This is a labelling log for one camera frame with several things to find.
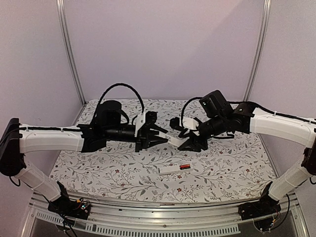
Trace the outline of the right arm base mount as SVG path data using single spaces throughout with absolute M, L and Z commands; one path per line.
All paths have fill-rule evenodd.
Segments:
M 258 201 L 246 202 L 238 206 L 238 214 L 242 220 L 253 219 L 281 211 L 278 200 L 274 200 L 269 196 L 270 182 L 263 190 Z

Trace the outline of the white remote control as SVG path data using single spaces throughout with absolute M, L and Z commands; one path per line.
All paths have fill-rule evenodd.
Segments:
M 190 170 L 180 170 L 180 166 L 181 165 L 173 165 L 173 166 L 166 166 L 166 167 L 163 167 L 163 168 L 159 168 L 158 169 L 158 174 L 159 175 L 168 175 L 168 174 L 173 174 L 173 173 L 179 173 L 179 172 L 185 172 L 185 171 L 190 171 L 192 170 L 192 166 L 191 166 L 191 169 Z

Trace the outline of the white remote battery cover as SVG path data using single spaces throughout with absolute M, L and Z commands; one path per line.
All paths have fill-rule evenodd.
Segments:
M 167 133 L 164 133 L 161 131 L 159 132 L 158 136 L 160 138 L 167 139 L 167 142 L 175 147 L 180 147 L 184 143 L 183 140 L 173 137 L 171 135 L 168 135 Z

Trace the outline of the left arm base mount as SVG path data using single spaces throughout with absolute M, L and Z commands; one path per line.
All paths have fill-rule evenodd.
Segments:
M 61 196 L 55 201 L 49 201 L 48 210 L 63 216 L 87 220 L 91 210 L 91 202 L 82 197 L 77 200 L 70 200 L 66 188 L 57 181 L 61 190 Z

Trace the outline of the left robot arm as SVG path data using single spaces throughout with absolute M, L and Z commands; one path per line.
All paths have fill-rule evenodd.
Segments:
M 156 112 L 142 112 L 135 124 L 121 122 L 129 119 L 119 101 L 108 100 L 97 105 L 89 124 L 71 127 L 39 127 L 21 124 L 12 118 L 0 141 L 0 172 L 16 177 L 41 193 L 48 203 L 62 214 L 70 214 L 74 202 L 65 187 L 52 181 L 41 170 L 24 161 L 24 155 L 37 151 L 75 151 L 92 153 L 105 148 L 108 141 L 130 142 L 135 151 L 147 149 L 168 141 L 167 130 L 157 126 Z

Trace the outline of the red black battery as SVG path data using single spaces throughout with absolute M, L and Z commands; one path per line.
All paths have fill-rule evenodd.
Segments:
M 184 165 L 181 165 L 180 168 L 181 167 L 191 167 L 191 166 L 189 164 L 184 164 Z

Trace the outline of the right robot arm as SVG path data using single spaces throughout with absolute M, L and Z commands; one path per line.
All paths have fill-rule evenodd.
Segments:
M 266 215 L 288 192 L 316 174 L 315 120 L 273 112 L 250 101 L 239 102 L 233 109 L 219 90 L 210 92 L 199 102 L 209 119 L 206 122 L 194 119 L 194 125 L 189 126 L 180 118 L 179 124 L 188 137 L 179 146 L 181 151 L 207 150 L 209 139 L 224 132 L 236 131 L 271 135 L 305 146 L 304 158 L 265 187 L 260 201 L 255 205 L 259 215 Z

